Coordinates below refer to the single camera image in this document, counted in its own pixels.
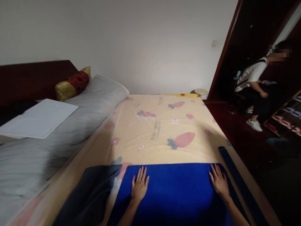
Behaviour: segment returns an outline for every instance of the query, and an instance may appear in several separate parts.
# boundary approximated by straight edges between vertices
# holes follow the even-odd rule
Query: floor
[[[299,221],[301,158],[279,156],[266,139],[277,137],[263,128],[257,132],[246,124],[248,114],[232,114],[226,103],[206,103],[216,122],[252,173],[283,225]]]
[[[276,135],[264,128],[262,132],[253,130],[246,124],[250,114],[232,114],[225,110],[226,103],[206,103],[206,106],[252,174],[279,166],[277,154],[266,142]]]

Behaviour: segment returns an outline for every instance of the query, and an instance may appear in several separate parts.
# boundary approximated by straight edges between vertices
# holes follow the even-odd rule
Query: backpack
[[[257,60],[255,62],[253,62],[252,64],[244,67],[242,70],[236,70],[236,71],[232,72],[232,75],[234,75],[233,80],[232,80],[232,88],[233,88],[233,90],[236,89],[236,87],[240,86],[241,84],[245,83],[248,80],[248,79],[246,79],[246,80],[240,82],[239,84],[237,84],[238,79],[242,76],[242,74],[244,73],[244,71],[248,67],[250,67],[250,66],[252,66],[254,64],[260,63],[260,62],[265,62],[266,63],[266,60],[264,60],[264,59]]]

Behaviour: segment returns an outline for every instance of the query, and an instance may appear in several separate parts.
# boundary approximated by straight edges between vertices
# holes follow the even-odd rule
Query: blue rolled mat
[[[240,173],[238,172],[238,169],[236,168],[234,162],[232,161],[232,158],[230,157],[227,149],[223,146],[219,147],[220,154],[222,155],[228,169],[230,170],[230,173],[232,177],[235,180],[235,183],[240,190],[240,193],[242,197],[244,198],[252,216],[256,223],[256,225],[262,225],[262,226],[268,226],[269,223],[267,222],[266,218],[264,217],[260,207],[258,206],[256,200],[254,199],[252,193],[248,189],[248,186],[246,185],[244,179],[241,177]]]
[[[218,164],[221,171],[224,167]],[[208,163],[146,165],[148,189],[132,225],[232,225],[223,201],[213,190]],[[141,165],[129,166],[124,175],[108,225],[117,225],[130,202],[133,175]],[[247,219],[227,176],[230,196]]]

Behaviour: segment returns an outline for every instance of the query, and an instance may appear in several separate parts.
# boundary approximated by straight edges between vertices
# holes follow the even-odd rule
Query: light switch
[[[216,46],[216,44],[217,44],[217,39],[213,39],[212,46]]]

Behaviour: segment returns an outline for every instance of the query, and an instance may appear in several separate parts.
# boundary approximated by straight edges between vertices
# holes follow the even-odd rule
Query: white paper
[[[45,99],[0,127],[0,135],[46,138],[78,106]]]

